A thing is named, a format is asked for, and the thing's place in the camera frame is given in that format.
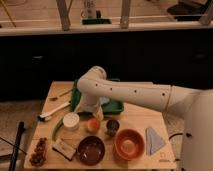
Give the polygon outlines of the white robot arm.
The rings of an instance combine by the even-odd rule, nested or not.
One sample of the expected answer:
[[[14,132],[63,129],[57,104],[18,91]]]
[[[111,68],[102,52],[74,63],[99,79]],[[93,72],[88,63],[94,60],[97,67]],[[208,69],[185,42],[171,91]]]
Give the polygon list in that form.
[[[213,89],[199,90],[153,83],[114,82],[94,66],[78,79],[78,109],[99,113],[100,97],[174,114],[185,120],[180,167],[182,171],[213,171]]]

